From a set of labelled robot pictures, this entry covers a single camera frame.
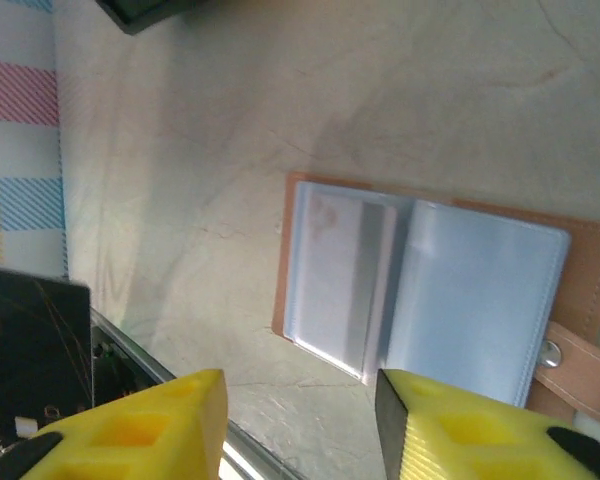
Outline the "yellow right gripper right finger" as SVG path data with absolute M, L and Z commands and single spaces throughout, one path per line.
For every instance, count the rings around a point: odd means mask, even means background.
M 379 370 L 375 418 L 387 480 L 600 480 L 598 440 L 403 370 Z

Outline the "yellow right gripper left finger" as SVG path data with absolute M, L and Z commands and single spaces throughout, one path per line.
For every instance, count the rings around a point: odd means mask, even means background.
M 202 370 L 52 423 L 0 458 L 0 480 L 219 480 L 224 374 Z

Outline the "black plastic card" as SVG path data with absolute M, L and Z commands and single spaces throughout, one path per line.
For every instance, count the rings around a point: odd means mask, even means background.
M 0 268 L 0 437 L 94 405 L 90 291 Z

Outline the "white plastic card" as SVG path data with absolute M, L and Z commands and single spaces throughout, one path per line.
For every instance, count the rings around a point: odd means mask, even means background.
M 296 194 L 284 334 L 365 382 L 377 357 L 400 206 L 391 196 L 304 183 Z

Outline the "tan leather card holder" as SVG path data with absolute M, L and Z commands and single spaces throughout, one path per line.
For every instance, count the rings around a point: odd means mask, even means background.
M 291 173 L 271 327 L 292 344 L 285 307 L 304 183 L 386 194 L 400 206 L 377 357 L 362 383 L 382 368 L 404 370 L 600 422 L 600 222 Z

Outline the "black plastic bin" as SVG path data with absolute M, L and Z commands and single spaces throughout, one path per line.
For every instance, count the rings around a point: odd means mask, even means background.
M 196 8 L 209 0 L 95 0 L 116 26 L 127 35 Z

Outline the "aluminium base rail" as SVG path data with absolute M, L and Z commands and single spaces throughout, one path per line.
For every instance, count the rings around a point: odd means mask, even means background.
M 176 376 L 127 334 L 91 311 L 93 405 L 174 380 Z M 235 422 L 228 423 L 221 480 L 306 480 Z

